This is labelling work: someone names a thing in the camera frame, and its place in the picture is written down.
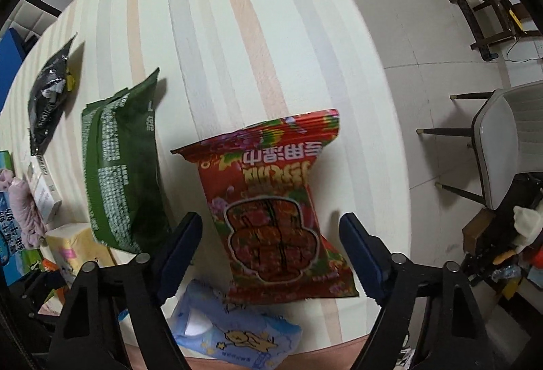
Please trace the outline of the green snack bag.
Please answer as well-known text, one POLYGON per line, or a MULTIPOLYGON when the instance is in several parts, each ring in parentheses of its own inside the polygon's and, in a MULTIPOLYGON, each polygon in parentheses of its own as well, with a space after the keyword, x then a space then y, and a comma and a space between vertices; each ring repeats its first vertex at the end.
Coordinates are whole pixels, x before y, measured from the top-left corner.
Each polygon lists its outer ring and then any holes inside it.
POLYGON ((153 253, 171 234, 155 142, 158 75, 88 104, 81 116, 91 229, 123 252, 153 253))

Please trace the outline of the red snack bag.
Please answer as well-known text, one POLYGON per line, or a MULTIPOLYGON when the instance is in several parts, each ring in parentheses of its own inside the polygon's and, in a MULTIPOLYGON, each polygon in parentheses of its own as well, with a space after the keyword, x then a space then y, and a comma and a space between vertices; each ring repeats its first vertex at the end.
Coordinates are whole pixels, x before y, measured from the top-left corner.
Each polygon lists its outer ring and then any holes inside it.
POLYGON ((327 109, 260 122, 178 148, 196 165, 232 274, 227 298, 251 305, 354 297, 353 272, 321 234, 309 173, 337 138, 327 109))

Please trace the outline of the blue tissue pack with bear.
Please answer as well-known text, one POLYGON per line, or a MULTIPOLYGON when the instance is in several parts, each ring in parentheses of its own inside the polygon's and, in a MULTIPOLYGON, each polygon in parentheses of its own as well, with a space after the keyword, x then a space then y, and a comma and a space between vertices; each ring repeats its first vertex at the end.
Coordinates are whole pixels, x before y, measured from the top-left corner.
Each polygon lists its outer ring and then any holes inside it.
POLYGON ((176 343, 249 369, 274 369, 293 353, 302 329, 284 318, 228 303, 223 294, 191 281, 169 321, 176 343))

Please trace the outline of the yellow tissue pack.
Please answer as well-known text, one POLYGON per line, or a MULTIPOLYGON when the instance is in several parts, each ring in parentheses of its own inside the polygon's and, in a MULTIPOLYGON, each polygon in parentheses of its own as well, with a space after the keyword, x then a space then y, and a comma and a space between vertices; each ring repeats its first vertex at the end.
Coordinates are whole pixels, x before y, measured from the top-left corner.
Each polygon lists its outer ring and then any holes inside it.
POLYGON ((115 265, 109 249, 95 241, 88 223, 62 225, 48 231, 45 239, 54 262, 60 268, 61 275, 69 287, 87 261, 94 261, 99 267, 115 265))

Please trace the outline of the pink plush cloth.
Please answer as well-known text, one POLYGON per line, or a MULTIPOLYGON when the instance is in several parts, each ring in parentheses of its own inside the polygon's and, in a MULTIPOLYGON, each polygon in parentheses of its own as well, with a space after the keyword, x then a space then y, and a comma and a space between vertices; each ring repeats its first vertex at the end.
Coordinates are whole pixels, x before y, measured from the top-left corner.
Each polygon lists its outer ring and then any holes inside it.
POLYGON ((1 169, 1 190, 7 192, 21 239, 27 249, 36 249, 45 241, 46 226, 30 191, 29 184, 14 176, 7 168, 1 169))

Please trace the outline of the small white box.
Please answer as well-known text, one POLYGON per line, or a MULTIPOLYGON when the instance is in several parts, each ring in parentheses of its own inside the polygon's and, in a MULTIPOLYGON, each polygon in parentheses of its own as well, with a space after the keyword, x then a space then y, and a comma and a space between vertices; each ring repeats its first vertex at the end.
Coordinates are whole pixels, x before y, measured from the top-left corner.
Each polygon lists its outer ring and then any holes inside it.
POLYGON ((52 223, 62 199, 43 157, 30 156, 25 162, 25 176, 43 222, 52 223))

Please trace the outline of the white plush toy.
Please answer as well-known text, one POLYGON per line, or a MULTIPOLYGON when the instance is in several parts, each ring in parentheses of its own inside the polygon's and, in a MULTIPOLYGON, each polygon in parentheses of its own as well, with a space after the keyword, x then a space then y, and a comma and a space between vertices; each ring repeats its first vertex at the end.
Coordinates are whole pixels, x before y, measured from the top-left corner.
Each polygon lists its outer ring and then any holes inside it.
POLYGON ((517 236, 513 240, 513 245, 516 246, 514 251, 520 253, 531 245, 541 233, 543 227, 542 202, 539 202, 535 209, 515 206, 513 220, 513 226, 517 232, 517 236))

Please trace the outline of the white chair right side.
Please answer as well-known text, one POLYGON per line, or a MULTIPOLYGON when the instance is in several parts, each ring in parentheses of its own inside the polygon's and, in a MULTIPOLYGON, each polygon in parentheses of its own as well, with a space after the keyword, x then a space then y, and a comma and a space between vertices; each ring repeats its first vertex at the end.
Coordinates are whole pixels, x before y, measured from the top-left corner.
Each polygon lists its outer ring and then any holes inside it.
POLYGON ((542 171, 542 82, 492 92, 452 94, 450 99, 482 100, 468 128, 417 129, 418 135, 469 138, 481 193, 438 182, 436 187, 495 210, 518 174, 542 171))

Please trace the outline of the black snack bag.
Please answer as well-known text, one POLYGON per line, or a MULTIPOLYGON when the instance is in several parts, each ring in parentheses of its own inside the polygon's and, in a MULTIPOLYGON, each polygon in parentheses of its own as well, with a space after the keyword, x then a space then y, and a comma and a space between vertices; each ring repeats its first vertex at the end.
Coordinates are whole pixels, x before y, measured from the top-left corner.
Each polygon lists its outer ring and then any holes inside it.
POLYGON ((30 90, 27 113, 30 121, 30 155, 43 155, 58 125, 68 95, 75 87, 68 59, 75 36, 56 51, 41 68, 30 90))

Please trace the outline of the blue foam mat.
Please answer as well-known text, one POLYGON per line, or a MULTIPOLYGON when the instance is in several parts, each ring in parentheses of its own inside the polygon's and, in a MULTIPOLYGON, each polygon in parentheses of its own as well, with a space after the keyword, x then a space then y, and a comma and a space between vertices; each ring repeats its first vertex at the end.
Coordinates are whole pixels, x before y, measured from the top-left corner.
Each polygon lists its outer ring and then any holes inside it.
POLYGON ((0 110, 16 77, 19 68, 26 58, 23 40, 14 28, 5 32, 0 42, 0 110))

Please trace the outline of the dark wooden stool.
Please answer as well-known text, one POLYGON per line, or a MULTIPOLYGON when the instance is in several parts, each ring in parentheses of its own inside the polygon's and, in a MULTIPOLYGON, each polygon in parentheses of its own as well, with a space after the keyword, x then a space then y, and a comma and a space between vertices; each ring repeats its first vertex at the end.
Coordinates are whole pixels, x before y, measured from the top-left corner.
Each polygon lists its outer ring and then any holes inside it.
POLYGON ((493 49, 501 44, 520 40, 542 39, 542 31, 533 23, 532 16, 521 2, 513 0, 449 0, 457 6, 473 37, 472 50, 485 62, 499 58, 493 49))

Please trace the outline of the white quilted chair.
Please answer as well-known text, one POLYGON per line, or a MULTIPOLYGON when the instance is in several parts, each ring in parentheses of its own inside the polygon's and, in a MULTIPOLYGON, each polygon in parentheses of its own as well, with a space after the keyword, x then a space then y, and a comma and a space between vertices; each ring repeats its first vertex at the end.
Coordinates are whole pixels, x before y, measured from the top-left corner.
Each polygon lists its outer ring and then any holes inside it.
POLYGON ((55 15, 26 0, 20 0, 1 27, 1 35, 12 28, 23 41, 33 37, 40 38, 56 20, 55 15))

